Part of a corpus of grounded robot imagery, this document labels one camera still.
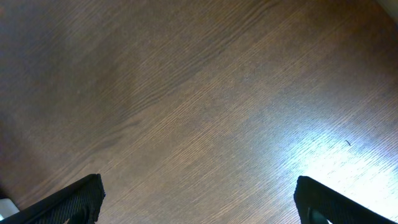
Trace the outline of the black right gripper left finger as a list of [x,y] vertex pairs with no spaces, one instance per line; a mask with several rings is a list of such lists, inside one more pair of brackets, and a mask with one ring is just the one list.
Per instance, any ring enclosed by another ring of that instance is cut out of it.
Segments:
[[100,174],[90,174],[30,207],[1,221],[3,224],[95,224],[105,191]]

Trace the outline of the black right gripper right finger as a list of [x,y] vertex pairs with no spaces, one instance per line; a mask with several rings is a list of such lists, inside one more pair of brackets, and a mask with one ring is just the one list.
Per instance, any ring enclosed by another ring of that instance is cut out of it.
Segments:
[[307,176],[298,177],[294,202],[302,224],[396,224]]

